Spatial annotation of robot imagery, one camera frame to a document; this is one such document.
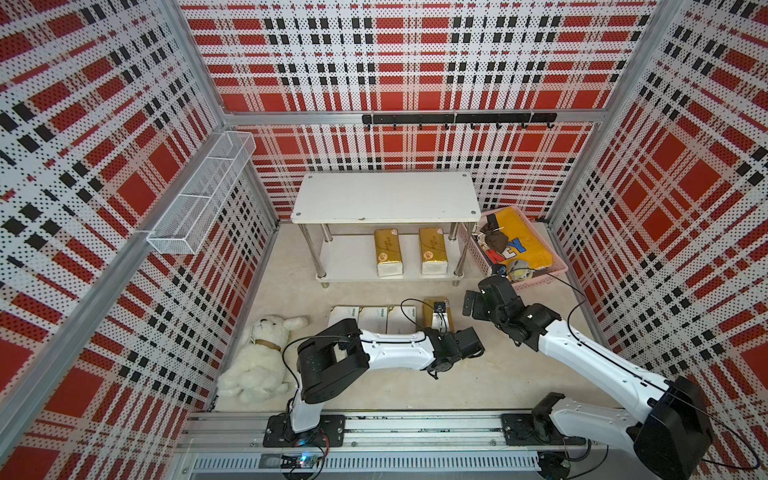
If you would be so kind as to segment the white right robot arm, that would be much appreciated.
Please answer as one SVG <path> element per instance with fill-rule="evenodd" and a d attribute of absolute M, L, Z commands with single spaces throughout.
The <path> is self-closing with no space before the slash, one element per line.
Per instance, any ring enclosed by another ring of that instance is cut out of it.
<path fill-rule="evenodd" d="M 669 380 L 621 358 L 584 336 L 554 310 L 527 305 L 500 276 L 468 290 L 464 315 L 488 321 L 516 345 L 568 366 L 618 403 L 610 409 L 555 394 L 545 416 L 569 437 L 583 437 L 627 451 L 661 479 L 688 479 L 714 441 L 701 387 Z"/>

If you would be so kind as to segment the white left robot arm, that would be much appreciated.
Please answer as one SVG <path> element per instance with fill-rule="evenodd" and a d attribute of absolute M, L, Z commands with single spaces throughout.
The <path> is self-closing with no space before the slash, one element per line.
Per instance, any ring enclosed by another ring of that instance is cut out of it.
<path fill-rule="evenodd" d="M 362 330 L 354 319 L 345 318 L 298 344 L 290 428 L 296 434 L 317 429 L 325 403 L 370 370 L 408 369 L 436 379 L 454 364 L 484 352 L 472 328 L 455 333 L 423 328 L 410 334 L 381 334 Z"/>

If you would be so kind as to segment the gold tissue pack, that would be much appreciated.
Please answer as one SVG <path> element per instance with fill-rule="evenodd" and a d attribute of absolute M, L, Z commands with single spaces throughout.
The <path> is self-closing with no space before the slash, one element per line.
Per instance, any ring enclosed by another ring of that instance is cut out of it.
<path fill-rule="evenodd" d="M 433 304 L 436 301 L 444 301 L 447 304 L 445 314 L 435 314 Z M 454 333 L 455 322 L 452 318 L 449 300 L 446 297 L 431 297 L 423 300 L 424 326 L 439 331 L 440 333 Z"/>
<path fill-rule="evenodd" d="M 378 229 L 374 231 L 376 271 L 380 278 L 403 274 L 403 256 L 397 229 Z"/>
<path fill-rule="evenodd" d="M 445 275 L 448 254 L 443 229 L 426 227 L 419 230 L 422 275 Z"/>

